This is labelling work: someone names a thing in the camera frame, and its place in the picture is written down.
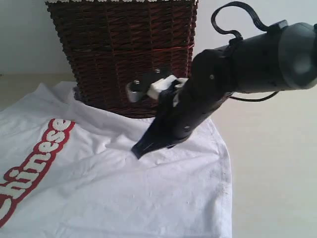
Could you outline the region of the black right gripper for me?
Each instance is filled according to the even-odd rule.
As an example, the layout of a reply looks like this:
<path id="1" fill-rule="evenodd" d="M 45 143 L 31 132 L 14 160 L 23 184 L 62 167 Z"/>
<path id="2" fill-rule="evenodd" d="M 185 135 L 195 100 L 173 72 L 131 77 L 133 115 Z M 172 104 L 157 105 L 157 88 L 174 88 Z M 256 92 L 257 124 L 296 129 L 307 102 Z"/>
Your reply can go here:
<path id="1" fill-rule="evenodd" d="M 142 100 L 153 83 L 170 75 L 169 69 L 155 69 L 144 73 L 140 79 L 134 79 L 126 85 L 128 100 L 130 102 Z M 185 127 L 180 129 L 180 132 L 184 133 L 183 135 L 177 135 L 173 131 L 176 122 L 170 121 L 168 117 L 172 115 L 174 109 L 173 99 L 175 95 L 176 92 L 173 90 L 164 90 L 160 93 L 155 119 L 141 139 L 131 148 L 131 152 L 137 159 L 160 149 L 170 149 L 187 140 L 192 134 L 192 129 Z"/>

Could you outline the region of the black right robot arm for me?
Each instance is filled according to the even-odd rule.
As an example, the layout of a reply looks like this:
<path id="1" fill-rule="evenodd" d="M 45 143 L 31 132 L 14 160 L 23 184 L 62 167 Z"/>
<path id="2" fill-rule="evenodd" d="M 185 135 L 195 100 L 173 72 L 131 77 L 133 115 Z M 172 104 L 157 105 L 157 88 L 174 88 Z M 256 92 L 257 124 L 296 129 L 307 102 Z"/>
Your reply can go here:
<path id="1" fill-rule="evenodd" d="M 234 93 L 306 90 L 317 83 L 317 28 L 282 21 L 269 32 L 194 57 L 190 78 L 156 69 L 127 85 L 131 102 L 158 101 L 155 119 L 132 147 L 145 154 L 187 140 Z"/>

